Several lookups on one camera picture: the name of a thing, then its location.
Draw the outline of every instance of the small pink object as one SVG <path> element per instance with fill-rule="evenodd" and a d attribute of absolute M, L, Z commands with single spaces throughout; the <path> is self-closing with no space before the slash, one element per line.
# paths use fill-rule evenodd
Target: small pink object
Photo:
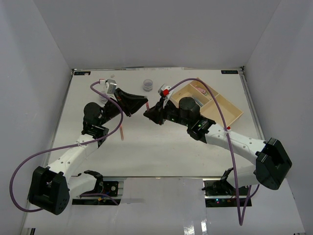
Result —
<path fill-rule="evenodd" d="M 149 102 L 146 103 L 147 111 L 149 111 Z"/>
<path fill-rule="evenodd" d="M 198 86 L 195 86 L 195 88 L 196 88 L 199 92 L 201 92 L 202 94 L 207 95 L 206 90 L 204 90 L 204 89 L 202 89 L 202 88 L 200 88 L 200 87 L 198 87 Z"/>
<path fill-rule="evenodd" d="M 122 127 L 122 125 L 119 126 L 119 131 L 121 133 L 121 139 L 123 141 L 124 140 L 124 134 L 123 134 L 123 127 Z"/>

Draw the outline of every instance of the wooden box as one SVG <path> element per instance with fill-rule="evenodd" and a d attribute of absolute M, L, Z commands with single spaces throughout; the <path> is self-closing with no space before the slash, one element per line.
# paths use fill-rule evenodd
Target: wooden box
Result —
<path fill-rule="evenodd" d="M 226 121 L 226 125 L 230 126 L 235 120 L 237 120 L 243 112 L 238 109 L 235 105 L 225 99 L 216 90 L 208 86 L 216 98 L 220 108 L 222 110 L 223 116 Z M 200 92 L 198 88 L 204 90 L 206 95 L 203 94 L 204 91 Z M 206 118 L 216 121 L 218 124 L 223 126 L 223 122 L 220 113 L 216 107 L 214 100 L 212 99 L 210 93 L 204 87 L 204 85 L 198 81 L 192 81 L 187 86 L 180 89 L 178 92 L 174 93 L 171 97 L 171 101 L 178 107 L 179 100 L 183 97 L 193 97 L 196 103 L 200 106 L 200 113 Z"/>

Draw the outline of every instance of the white wall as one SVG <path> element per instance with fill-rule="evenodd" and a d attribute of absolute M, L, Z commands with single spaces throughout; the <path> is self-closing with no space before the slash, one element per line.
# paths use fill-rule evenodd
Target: white wall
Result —
<path fill-rule="evenodd" d="M 19 233 L 23 212 L 9 197 L 9 180 L 26 157 L 50 147 L 70 69 L 32 0 L 0 1 L 0 229 Z M 17 174 L 14 192 L 26 205 L 32 171 Z"/>
<path fill-rule="evenodd" d="M 71 68 L 245 65 L 280 0 L 35 0 Z"/>
<path fill-rule="evenodd" d="M 246 78 L 267 138 L 284 144 L 292 169 L 288 182 L 307 234 L 313 165 L 313 2 L 282 0 L 248 64 Z"/>

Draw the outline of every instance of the white enclosure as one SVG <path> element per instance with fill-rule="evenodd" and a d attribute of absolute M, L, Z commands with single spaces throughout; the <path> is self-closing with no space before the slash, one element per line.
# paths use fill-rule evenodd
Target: white enclosure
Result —
<path fill-rule="evenodd" d="M 70 69 L 138 66 L 245 66 L 264 135 L 280 139 L 293 162 L 287 179 L 313 234 L 312 1 L 1 0 L 0 52 L 2 234 L 20 232 L 24 214 L 10 200 L 10 176 L 51 146 Z M 44 157 L 16 177 L 22 206 Z"/>
<path fill-rule="evenodd" d="M 188 68 L 96 70 L 87 76 L 72 77 L 53 147 L 71 144 L 77 140 L 77 135 L 82 129 L 82 107 L 88 102 L 102 104 L 98 94 L 89 88 L 90 84 L 99 78 L 113 75 L 119 88 L 131 94 L 146 95 L 151 105 L 155 104 L 160 96 L 153 92 L 154 90 L 146 92 L 142 89 L 141 84 L 145 78 L 152 79 L 154 87 L 160 87 L 165 82 L 173 85 L 188 77 L 199 77 L 243 110 L 243 115 L 231 125 L 232 131 L 254 139 L 262 135 L 258 123 L 253 118 L 254 113 L 250 109 L 247 90 L 243 85 L 245 83 L 240 74 L 222 74 L 220 70 Z M 162 126 L 155 125 L 142 115 L 145 110 L 146 107 L 143 106 L 132 117 L 124 116 L 124 140 L 121 140 L 119 133 L 111 135 L 81 163 L 73 175 L 92 169 L 109 177 L 154 176 L 153 178 L 128 178 L 124 181 L 122 201 L 118 207 L 68 205 L 66 211 L 58 216 L 47 211 L 29 213 L 24 227 L 36 228 L 35 235 L 84 235 L 89 231 L 98 234 L 103 228 L 108 228 L 107 233 L 110 235 L 123 235 L 125 231 L 127 234 L 136 235 L 146 234 L 147 230 L 150 231 L 156 225 L 160 229 L 150 231 L 149 234 L 158 235 L 161 231 L 170 231 L 171 235 L 181 235 L 186 224 L 190 224 L 190 229 L 194 229 L 195 234 L 202 230 L 202 235 L 225 235 L 230 234 L 230 230 L 240 235 L 250 235 L 251 230 L 255 230 L 254 235 L 285 235 L 288 232 L 293 234 L 304 231 L 286 180 L 278 191 L 261 186 L 260 191 L 252 198 L 252 207 L 247 208 L 244 225 L 239 226 L 236 208 L 204 206 L 204 194 L 200 189 L 202 179 L 160 178 L 221 176 L 226 169 L 232 167 L 231 158 L 226 149 L 193 141 L 186 134 L 184 126 L 169 121 Z M 119 118 L 116 117 L 105 123 L 105 127 L 111 131 L 118 122 Z M 52 152 L 49 163 L 61 161 L 58 159 L 65 151 L 64 149 Z M 251 162 L 243 157 L 236 155 L 235 158 L 238 169 L 252 166 Z M 191 187 L 194 185 L 197 185 L 198 190 Z M 132 200 L 141 200 L 144 203 L 127 204 Z M 205 222 L 206 229 L 201 227 Z"/>

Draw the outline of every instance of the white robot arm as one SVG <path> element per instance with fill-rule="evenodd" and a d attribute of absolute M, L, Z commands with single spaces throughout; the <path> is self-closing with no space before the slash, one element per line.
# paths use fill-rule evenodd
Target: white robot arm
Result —
<path fill-rule="evenodd" d="M 148 102 L 145 96 L 116 89 L 114 80 L 103 80 L 100 84 L 106 85 L 107 93 L 115 96 L 116 102 L 129 117 Z M 72 174 L 105 141 L 109 130 L 102 125 L 118 114 L 120 110 L 111 102 L 104 107 L 94 102 L 87 104 L 77 146 L 68 149 L 46 168 L 39 166 L 35 169 L 28 194 L 29 202 L 53 214 L 60 214 L 69 203 L 70 195 L 76 197 L 84 192 L 101 192 L 103 176 L 100 173 L 87 170 L 79 177 L 72 177 Z"/>
<path fill-rule="evenodd" d="M 229 150 L 226 134 L 231 139 L 233 152 L 244 157 L 252 165 L 237 170 L 239 187 L 262 184 L 269 189 L 280 187 L 292 166 L 281 142 L 274 138 L 269 141 L 256 140 L 240 135 L 232 130 L 225 131 L 222 126 L 200 114 L 200 107 L 192 97 L 183 97 L 177 108 L 170 100 L 171 92 L 163 85 L 158 91 L 160 101 L 144 113 L 154 123 L 162 125 L 166 120 L 187 127 L 187 133 L 197 141 L 213 144 Z M 225 188 L 235 188 L 235 178 L 227 170 L 220 180 Z"/>

